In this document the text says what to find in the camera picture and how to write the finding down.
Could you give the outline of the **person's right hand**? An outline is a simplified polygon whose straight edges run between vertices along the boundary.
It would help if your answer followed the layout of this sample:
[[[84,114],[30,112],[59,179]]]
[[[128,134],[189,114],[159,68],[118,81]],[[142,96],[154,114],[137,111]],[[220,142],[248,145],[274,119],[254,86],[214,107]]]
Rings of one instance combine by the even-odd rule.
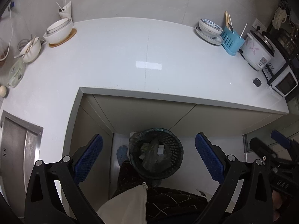
[[[281,215],[284,215],[284,210],[282,209],[282,198],[278,192],[275,190],[272,192],[273,200],[273,221],[277,221]]]

